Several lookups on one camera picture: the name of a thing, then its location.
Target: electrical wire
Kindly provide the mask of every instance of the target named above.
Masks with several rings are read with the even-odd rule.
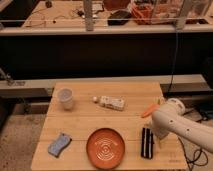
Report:
[[[167,90],[167,93],[170,93],[172,85],[173,85],[173,80],[174,80],[174,72],[176,68],[176,61],[177,61],[177,55],[178,55],[178,48],[179,48],[179,37],[178,37],[178,31],[175,27],[175,53],[174,53],[174,58],[172,61],[172,72],[171,72],[171,81]]]
[[[209,162],[208,155],[206,154],[205,151],[203,151],[202,148],[196,149],[193,152],[193,158],[189,159],[189,157],[186,155],[186,149],[185,149],[185,146],[184,146],[182,140],[180,138],[178,138],[178,139],[179,139],[181,146],[183,148],[184,156],[186,158],[186,162],[187,162],[189,171],[192,171],[194,169],[194,166],[202,167],[202,166],[206,166],[208,164],[208,162]],[[206,161],[204,161],[204,163],[197,163],[202,155],[205,157]]]
[[[39,24],[32,24],[32,21],[33,21],[33,20],[30,20],[30,19],[29,19],[29,25],[26,26],[26,27],[36,27],[36,26],[40,26],[40,25],[46,26],[45,15],[44,15],[43,13],[41,13],[40,11],[41,11],[41,10],[35,11],[35,12],[32,13],[32,15],[33,15],[33,14],[39,14],[39,15],[41,15],[41,19],[40,19],[40,20],[43,21],[43,22],[42,22],[42,23],[39,23]]]

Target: paper cup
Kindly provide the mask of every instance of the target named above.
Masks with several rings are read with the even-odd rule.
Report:
[[[58,92],[58,100],[65,110],[71,110],[73,107],[73,95],[70,89],[61,89]]]

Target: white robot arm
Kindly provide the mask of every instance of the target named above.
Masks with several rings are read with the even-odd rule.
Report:
[[[181,117],[184,113],[180,100],[169,99],[152,113],[152,132],[160,139],[173,132],[213,153],[213,128]]]

